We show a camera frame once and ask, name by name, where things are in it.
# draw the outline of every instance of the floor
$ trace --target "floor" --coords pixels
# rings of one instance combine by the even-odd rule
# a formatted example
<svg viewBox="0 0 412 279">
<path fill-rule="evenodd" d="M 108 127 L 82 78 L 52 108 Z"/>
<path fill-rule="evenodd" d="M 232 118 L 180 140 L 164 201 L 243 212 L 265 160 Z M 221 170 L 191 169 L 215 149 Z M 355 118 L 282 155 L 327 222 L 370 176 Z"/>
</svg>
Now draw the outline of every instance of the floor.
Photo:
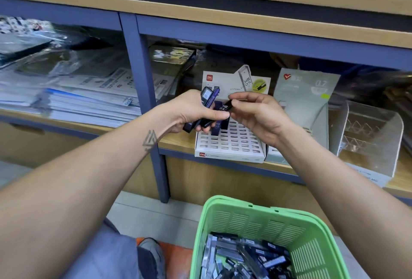
<svg viewBox="0 0 412 279">
<path fill-rule="evenodd" d="M 0 161 L 0 187 L 23 176 L 30 169 Z M 108 218 L 124 235 L 152 237 L 162 242 L 193 248 L 202 206 L 170 200 L 163 204 L 152 198 L 121 192 L 113 204 Z M 358 262 L 335 236 L 352 279 L 369 277 Z"/>
</svg>

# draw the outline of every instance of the gray pants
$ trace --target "gray pants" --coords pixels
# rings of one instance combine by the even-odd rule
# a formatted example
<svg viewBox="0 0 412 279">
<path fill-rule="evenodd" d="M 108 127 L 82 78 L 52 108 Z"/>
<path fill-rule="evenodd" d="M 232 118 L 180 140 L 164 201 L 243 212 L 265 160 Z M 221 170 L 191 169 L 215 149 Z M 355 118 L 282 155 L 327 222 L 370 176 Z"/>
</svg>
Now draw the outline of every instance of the gray pants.
<svg viewBox="0 0 412 279">
<path fill-rule="evenodd" d="M 136 239 L 123 236 L 105 219 L 85 251 L 62 279 L 156 279 L 152 253 L 140 248 Z"/>
</svg>

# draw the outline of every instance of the gray sneaker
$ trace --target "gray sneaker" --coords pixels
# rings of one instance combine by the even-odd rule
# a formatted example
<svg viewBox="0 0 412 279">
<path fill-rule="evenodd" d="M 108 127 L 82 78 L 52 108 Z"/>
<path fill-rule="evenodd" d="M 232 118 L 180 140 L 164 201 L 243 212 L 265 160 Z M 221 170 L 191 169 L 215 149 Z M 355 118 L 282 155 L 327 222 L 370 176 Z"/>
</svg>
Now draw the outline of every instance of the gray sneaker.
<svg viewBox="0 0 412 279">
<path fill-rule="evenodd" d="M 146 238 L 139 246 L 152 253 L 156 262 L 157 279 L 166 279 L 166 259 L 159 243 L 153 238 Z"/>
</svg>

